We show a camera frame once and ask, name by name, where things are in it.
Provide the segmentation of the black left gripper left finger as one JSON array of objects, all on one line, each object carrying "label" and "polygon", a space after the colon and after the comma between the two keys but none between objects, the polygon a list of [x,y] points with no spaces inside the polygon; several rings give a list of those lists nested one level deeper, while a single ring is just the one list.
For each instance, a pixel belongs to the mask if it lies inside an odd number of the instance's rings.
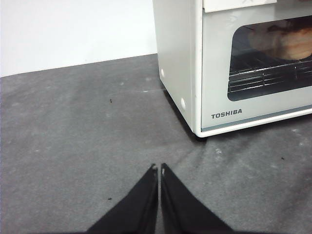
[{"label": "black left gripper left finger", "polygon": [[129,193],[88,234],[154,234],[158,210],[158,168],[152,164]]}]

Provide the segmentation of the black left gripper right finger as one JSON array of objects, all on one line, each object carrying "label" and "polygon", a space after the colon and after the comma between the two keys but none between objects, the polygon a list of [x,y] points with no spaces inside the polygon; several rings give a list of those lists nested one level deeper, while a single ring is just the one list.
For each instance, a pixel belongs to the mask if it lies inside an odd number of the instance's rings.
[{"label": "black left gripper right finger", "polygon": [[233,234],[203,205],[166,164],[161,165],[161,208],[167,234]]}]

